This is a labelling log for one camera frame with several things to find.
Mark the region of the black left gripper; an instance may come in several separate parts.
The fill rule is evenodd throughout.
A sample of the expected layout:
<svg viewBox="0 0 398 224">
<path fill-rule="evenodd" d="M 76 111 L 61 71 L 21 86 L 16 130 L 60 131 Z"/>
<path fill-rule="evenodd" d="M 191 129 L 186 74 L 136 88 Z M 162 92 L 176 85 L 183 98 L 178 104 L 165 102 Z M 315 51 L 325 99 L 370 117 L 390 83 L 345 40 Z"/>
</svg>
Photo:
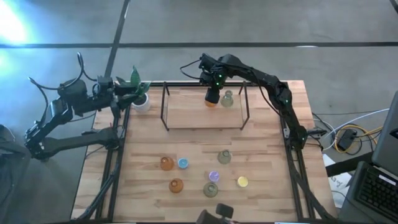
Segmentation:
<svg viewBox="0 0 398 224">
<path fill-rule="evenodd" d="M 119 108 L 127 108 L 131 105 L 135 100 L 139 98 L 138 95 L 134 93 L 137 90 L 137 86 L 132 86 L 130 84 L 115 84 L 115 86 L 107 87 L 100 86 L 98 88 L 98 101 L 100 108 L 115 108 L 117 105 Z"/>
</svg>

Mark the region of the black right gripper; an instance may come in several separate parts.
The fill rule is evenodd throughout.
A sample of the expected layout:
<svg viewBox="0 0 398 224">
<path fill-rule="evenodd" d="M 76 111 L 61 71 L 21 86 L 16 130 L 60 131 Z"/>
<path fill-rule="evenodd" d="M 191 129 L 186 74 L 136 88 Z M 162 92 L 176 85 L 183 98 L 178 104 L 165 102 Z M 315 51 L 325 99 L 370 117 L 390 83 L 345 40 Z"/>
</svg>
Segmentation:
<svg viewBox="0 0 398 224">
<path fill-rule="evenodd" d="M 207 88 L 206 91 L 205 104 L 217 105 L 220 100 L 219 90 L 224 87 L 224 75 L 217 72 L 202 70 L 200 74 L 200 84 L 210 87 Z"/>
</svg>

